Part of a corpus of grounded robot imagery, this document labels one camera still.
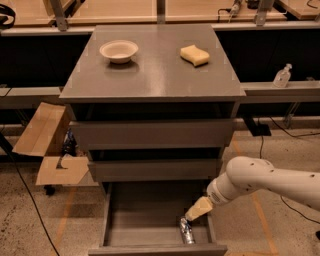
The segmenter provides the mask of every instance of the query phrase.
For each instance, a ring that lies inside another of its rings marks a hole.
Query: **silver object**
[[[196,241],[194,240],[194,237],[193,237],[191,225],[185,216],[182,216],[180,218],[179,225],[180,225],[180,231],[183,238],[183,242],[185,244],[195,244]]]
[[[67,31],[69,24],[60,0],[50,0],[54,15],[56,16],[57,27],[60,31]]]
[[[237,16],[240,8],[241,8],[242,0],[234,0],[233,5],[230,11],[230,19],[231,17]]]
[[[254,17],[254,22],[257,26],[263,26],[267,20],[267,12],[272,10],[274,0],[261,0],[259,7]]]

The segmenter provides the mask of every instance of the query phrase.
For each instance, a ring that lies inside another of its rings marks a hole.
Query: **yellow sponge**
[[[195,67],[207,63],[210,58],[209,53],[197,48],[195,45],[181,48],[180,56],[190,61]]]
[[[214,207],[214,204],[211,200],[202,196],[198,199],[198,201],[187,211],[185,214],[187,220],[193,221],[196,218],[202,216],[203,214],[210,212]]]

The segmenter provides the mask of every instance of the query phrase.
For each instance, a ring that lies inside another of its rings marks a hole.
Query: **wooden table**
[[[167,22],[217,22],[218,10],[231,8],[234,0],[212,1],[212,0],[167,0],[166,21]],[[239,14],[232,17],[233,21],[252,21],[257,10],[247,8],[243,1]],[[220,12],[220,22],[229,22],[229,13]],[[286,17],[277,10],[272,9],[267,14],[267,20],[286,20]]]
[[[69,24],[155,23],[156,0],[86,0]]]
[[[277,4],[299,20],[314,20],[320,13],[320,1],[313,0],[309,3],[318,9],[309,7],[307,2],[307,0],[276,0]]]
[[[63,9],[66,10],[74,1],[61,0]],[[15,27],[51,26],[54,23],[54,13],[49,0],[0,0],[0,3],[15,11]]]

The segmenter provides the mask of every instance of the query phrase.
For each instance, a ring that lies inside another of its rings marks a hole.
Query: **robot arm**
[[[241,195],[267,189],[320,211],[320,173],[277,169],[263,159],[235,157],[226,172],[207,187],[207,197],[200,198],[186,213],[192,221]]]

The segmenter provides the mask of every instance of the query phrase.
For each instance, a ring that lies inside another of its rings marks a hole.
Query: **cabinet top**
[[[135,42],[139,51],[126,64],[99,53],[113,40]],[[196,45],[210,54],[194,67],[180,57]],[[97,26],[60,98],[68,102],[159,102],[229,100],[243,95],[240,82],[209,24]]]

